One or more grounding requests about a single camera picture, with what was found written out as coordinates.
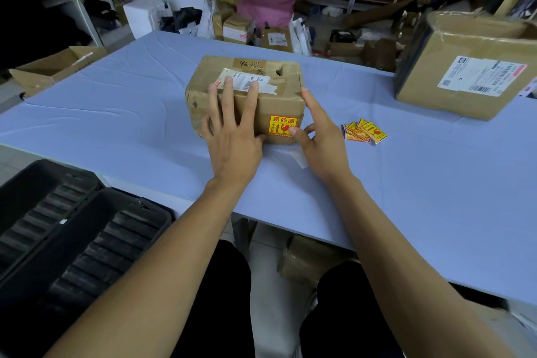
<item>black tray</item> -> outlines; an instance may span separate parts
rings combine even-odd
[[[10,323],[0,350],[42,356],[171,223],[146,199],[112,188],[93,194],[0,286],[0,317]]]
[[[37,160],[0,187],[0,283],[100,187],[94,173]]]

